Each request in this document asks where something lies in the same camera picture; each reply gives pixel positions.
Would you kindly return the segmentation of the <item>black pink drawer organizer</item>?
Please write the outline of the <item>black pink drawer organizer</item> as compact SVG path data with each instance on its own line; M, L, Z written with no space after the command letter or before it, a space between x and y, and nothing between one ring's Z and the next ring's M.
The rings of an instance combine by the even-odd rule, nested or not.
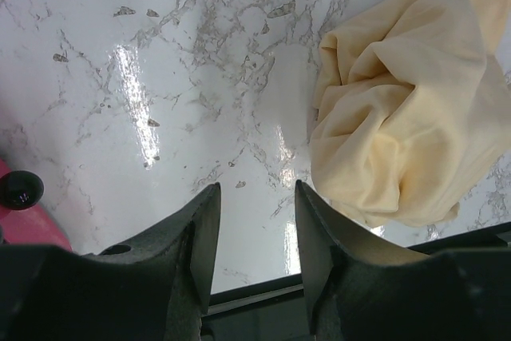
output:
M45 191L33 172L1 163L1 241L6 244L52 244L70 251L64 232L39 204Z

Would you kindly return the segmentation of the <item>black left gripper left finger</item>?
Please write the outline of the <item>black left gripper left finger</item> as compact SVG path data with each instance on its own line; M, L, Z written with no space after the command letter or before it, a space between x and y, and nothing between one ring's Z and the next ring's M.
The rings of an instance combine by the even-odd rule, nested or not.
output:
M208 311L221 188L102 253L1 248L4 340L197 340Z

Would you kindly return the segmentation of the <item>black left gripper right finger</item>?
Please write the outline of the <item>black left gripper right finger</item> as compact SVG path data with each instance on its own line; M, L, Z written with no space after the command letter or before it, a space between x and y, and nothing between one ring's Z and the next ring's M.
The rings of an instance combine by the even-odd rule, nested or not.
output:
M404 248L295 185L303 293L317 340L507 340L510 226Z

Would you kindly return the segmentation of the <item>yellow t shirt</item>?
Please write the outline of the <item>yellow t shirt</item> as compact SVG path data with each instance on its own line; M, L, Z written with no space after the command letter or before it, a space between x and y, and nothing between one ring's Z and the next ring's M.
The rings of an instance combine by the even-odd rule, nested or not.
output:
M510 0L384 0L323 37L311 178L335 210L378 227L458 215L510 147L496 58Z

